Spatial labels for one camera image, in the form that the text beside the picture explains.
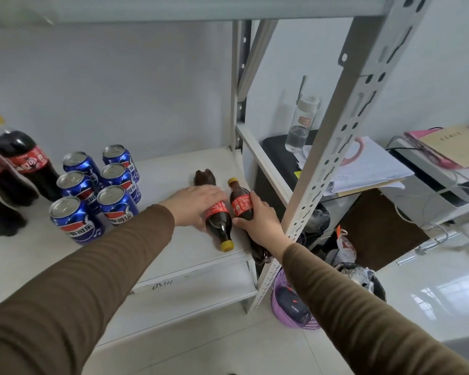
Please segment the white power strip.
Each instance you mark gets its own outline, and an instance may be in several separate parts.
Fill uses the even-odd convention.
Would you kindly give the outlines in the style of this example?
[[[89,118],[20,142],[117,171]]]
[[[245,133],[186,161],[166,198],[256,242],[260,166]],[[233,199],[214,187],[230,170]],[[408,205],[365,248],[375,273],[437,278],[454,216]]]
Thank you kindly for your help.
[[[448,240],[449,237],[436,237],[434,239],[429,239],[416,246],[413,250],[396,259],[394,263],[398,266],[405,265],[415,259],[418,259],[419,257],[425,256],[430,250],[438,248]]]

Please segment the purple plastic basket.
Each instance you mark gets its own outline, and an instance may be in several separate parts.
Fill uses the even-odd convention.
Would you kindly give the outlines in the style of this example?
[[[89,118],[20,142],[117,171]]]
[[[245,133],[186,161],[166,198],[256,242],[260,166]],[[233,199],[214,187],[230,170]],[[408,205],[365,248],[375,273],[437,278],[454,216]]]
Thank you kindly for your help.
[[[280,306],[277,304],[276,299],[275,299],[275,291],[278,287],[280,286],[290,286],[294,291],[295,289],[293,286],[290,285],[290,283],[287,280],[286,274],[283,269],[280,269],[280,271],[277,273],[275,277],[275,282],[274,282],[274,287],[273,291],[271,293],[271,308],[273,310],[273,313],[275,317],[286,327],[288,328],[295,328],[295,329],[305,329],[305,330],[317,330],[320,329],[319,324],[317,323],[315,317],[312,315],[312,318],[310,322],[308,322],[305,326],[300,326],[296,324],[293,320],[291,320],[285,312],[280,308]]]

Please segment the clear water bottle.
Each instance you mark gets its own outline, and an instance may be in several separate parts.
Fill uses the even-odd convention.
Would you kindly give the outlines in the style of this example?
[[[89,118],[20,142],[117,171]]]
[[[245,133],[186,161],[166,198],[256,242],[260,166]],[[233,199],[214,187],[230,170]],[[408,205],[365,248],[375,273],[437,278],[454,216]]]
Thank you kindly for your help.
[[[321,98],[314,93],[306,93],[308,76],[302,77],[292,122],[287,134],[285,149],[290,153],[303,150],[309,132],[321,107]]]

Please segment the pink folders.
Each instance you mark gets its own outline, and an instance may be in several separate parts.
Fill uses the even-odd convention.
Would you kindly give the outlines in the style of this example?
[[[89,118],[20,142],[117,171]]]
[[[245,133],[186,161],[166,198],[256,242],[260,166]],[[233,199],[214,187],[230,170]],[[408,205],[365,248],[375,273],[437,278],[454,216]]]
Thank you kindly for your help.
[[[425,156],[431,160],[435,165],[445,168],[447,170],[460,170],[464,168],[456,168],[455,164],[448,161],[446,158],[439,156],[436,152],[433,152],[430,148],[426,147],[424,144],[418,141],[418,138],[423,137],[432,130],[437,131],[443,128],[435,128],[435,129],[427,129],[427,130],[414,130],[408,131],[404,133],[404,137],[408,139],[415,147],[421,149],[421,151],[425,154]]]

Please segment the person's right forearm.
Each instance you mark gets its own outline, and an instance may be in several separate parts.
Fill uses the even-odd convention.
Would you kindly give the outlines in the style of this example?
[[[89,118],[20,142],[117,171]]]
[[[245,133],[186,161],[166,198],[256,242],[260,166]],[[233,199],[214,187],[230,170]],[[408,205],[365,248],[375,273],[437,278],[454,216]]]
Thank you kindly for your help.
[[[469,375],[469,362],[297,243],[287,279],[355,375]]]

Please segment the person's left forearm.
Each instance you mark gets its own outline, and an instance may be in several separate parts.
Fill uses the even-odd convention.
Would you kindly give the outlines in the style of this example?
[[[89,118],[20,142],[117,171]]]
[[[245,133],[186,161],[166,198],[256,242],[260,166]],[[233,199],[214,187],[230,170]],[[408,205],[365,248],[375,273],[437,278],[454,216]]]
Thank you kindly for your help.
[[[0,302],[0,375],[81,375],[179,222],[171,205],[152,205]]]

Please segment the white metal shelving rack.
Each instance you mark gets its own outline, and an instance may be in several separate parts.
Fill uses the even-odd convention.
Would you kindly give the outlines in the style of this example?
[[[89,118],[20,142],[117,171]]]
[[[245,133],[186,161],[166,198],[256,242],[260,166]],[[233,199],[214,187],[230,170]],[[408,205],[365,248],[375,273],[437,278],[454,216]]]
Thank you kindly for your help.
[[[223,177],[234,170],[242,175],[238,160],[243,142],[271,181],[286,205],[282,226],[296,239],[324,196],[325,186],[344,158],[346,148],[357,138],[357,129],[378,99],[432,0],[0,0],[0,31],[21,32],[42,29],[56,32],[62,26],[114,26],[152,24],[155,29],[179,24],[232,22],[230,118],[219,121],[223,136],[210,144],[200,122],[199,107],[180,112],[178,126],[158,127],[153,112],[142,119],[141,130],[132,135],[131,144],[154,139],[172,142],[175,155],[163,156],[171,149],[161,147],[161,157],[142,161],[144,170],[158,172],[168,181],[188,174],[201,163],[221,170]],[[324,115],[324,132],[312,146],[304,177],[291,191],[267,158],[250,129],[237,120],[234,107],[243,102],[267,50],[275,26],[282,19],[352,17],[350,30],[338,58],[343,71]]]

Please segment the stack of white papers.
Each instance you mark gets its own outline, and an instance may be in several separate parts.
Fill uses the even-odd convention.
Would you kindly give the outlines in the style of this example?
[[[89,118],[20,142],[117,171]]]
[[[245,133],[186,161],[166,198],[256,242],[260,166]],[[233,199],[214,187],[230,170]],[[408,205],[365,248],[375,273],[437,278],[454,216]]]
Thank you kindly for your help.
[[[365,147],[361,156],[353,163],[339,166],[327,180],[325,196],[351,193],[357,189],[383,187],[384,183],[394,182],[395,188],[403,189],[401,181],[414,175],[413,170],[394,158],[388,151],[369,137],[363,137]],[[352,157],[358,148],[352,143],[346,157]]]

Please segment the person's right hand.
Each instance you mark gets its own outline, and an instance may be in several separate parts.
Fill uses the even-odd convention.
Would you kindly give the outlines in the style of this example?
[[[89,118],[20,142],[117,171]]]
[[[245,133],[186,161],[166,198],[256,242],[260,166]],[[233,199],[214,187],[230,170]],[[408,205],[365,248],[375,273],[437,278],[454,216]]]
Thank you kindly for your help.
[[[262,201],[254,191],[250,192],[250,197],[258,227],[254,232],[247,233],[254,242],[267,249],[279,263],[282,263],[283,254],[294,241],[283,231],[275,210]]]

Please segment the black trash bin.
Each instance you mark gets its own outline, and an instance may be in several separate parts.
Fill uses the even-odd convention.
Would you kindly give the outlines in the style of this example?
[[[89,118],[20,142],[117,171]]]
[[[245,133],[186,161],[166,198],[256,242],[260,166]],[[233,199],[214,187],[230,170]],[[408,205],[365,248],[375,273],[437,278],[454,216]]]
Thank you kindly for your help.
[[[333,266],[338,272],[360,285],[363,289],[387,302],[386,292],[376,277],[375,271],[352,262],[343,262]]]

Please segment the group of blue soda cans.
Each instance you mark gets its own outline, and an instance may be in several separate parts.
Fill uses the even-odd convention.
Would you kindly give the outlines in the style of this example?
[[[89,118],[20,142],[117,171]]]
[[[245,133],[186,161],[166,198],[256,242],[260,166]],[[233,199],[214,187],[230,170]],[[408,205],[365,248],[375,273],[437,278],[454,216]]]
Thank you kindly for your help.
[[[100,214],[114,227],[138,215],[139,174],[128,150],[114,144],[102,153],[99,169],[92,157],[75,151],[63,158],[56,184],[63,195],[50,206],[50,219],[70,239],[84,245],[104,235]]]

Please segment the person's left hand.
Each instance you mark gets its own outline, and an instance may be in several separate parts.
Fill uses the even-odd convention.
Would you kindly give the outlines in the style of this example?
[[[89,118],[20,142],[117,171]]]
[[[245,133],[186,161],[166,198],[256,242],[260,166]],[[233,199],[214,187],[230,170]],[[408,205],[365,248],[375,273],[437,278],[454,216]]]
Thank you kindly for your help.
[[[195,218],[203,219],[205,210],[222,200],[227,200],[226,192],[218,186],[206,184],[180,189],[158,205],[172,214],[176,227],[187,227]]]

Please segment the small cola bottle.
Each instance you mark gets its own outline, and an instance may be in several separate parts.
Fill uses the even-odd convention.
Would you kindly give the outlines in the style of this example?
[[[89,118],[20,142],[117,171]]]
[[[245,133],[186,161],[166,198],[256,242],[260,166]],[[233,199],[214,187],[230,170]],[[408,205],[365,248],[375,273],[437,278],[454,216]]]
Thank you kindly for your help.
[[[213,173],[206,169],[197,170],[194,175],[194,185],[216,185]],[[219,240],[219,248],[222,252],[229,252],[234,249],[231,239],[231,214],[225,204],[225,200],[215,203],[204,212],[204,219],[207,229]]]
[[[253,220],[254,207],[251,201],[250,191],[243,188],[235,177],[230,178],[227,183],[231,189],[230,204],[234,216],[248,221]],[[270,253],[254,242],[251,237],[249,237],[249,241],[250,252],[256,265],[263,265],[270,262]]]

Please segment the white printer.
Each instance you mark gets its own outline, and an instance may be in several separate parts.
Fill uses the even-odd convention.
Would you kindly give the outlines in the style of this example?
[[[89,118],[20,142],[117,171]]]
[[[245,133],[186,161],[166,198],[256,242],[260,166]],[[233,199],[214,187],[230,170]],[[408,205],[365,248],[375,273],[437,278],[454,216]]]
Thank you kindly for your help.
[[[404,136],[392,138],[386,149],[413,171],[403,189],[382,191],[403,218],[428,230],[469,214],[469,168],[440,167]]]

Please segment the white and red plastic bag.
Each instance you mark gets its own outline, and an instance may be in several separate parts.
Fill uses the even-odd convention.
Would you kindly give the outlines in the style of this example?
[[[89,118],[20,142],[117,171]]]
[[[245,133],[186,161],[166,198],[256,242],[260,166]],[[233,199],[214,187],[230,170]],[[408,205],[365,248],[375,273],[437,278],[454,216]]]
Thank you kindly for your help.
[[[336,228],[336,244],[337,247],[330,250],[326,256],[326,262],[331,266],[337,266],[342,263],[356,262],[356,249],[347,238],[348,232],[337,226]]]

